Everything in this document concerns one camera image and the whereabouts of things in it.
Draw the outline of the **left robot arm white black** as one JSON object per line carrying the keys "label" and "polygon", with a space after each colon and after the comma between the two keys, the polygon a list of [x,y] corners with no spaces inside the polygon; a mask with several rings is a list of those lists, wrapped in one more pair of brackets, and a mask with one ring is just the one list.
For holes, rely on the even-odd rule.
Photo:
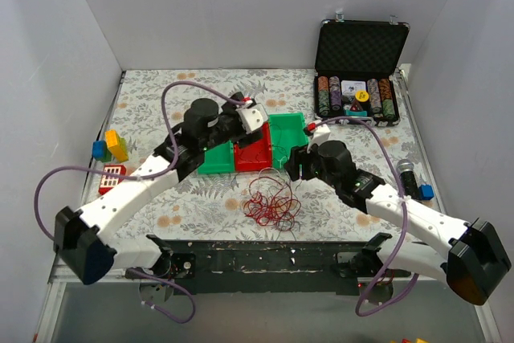
{"label": "left robot arm white black", "polygon": [[153,154],[121,183],[78,210],[64,207],[55,216],[54,249],[83,284],[94,284],[112,269],[144,268],[155,279],[171,268],[171,250],[155,235],[118,239],[115,234],[140,209],[193,173],[205,153],[229,141],[242,147],[262,138],[268,121],[264,106],[247,100],[242,106],[195,100],[173,140]]}

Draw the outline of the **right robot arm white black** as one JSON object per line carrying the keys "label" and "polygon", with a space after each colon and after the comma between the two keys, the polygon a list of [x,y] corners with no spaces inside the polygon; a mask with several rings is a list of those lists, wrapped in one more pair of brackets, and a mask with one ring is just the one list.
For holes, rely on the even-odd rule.
{"label": "right robot arm white black", "polygon": [[351,259],[339,263],[348,277],[405,271],[442,281],[473,305],[485,304],[512,267],[494,226],[480,218],[469,223],[401,195],[385,181],[358,169],[341,141],[296,146],[284,165],[291,180],[317,178],[349,207],[387,221],[413,235],[396,247],[379,233]]}

